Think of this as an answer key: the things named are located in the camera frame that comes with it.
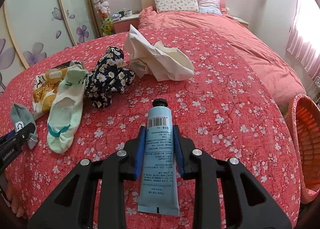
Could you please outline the person left hand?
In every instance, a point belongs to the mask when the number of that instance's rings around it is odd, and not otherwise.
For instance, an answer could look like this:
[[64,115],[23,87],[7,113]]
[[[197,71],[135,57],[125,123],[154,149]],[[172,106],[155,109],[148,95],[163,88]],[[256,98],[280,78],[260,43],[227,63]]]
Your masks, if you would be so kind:
[[20,218],[24,214],[23,205],[21,204],[19,197],[15,193],[14,186],[12,181],[10,180],[8,172],[5,171],[4,175],[7,182],[7,188],[5,190],[5,193],[7,199],[10,201],[11,210],[14,214],[16,214],[16,217]]

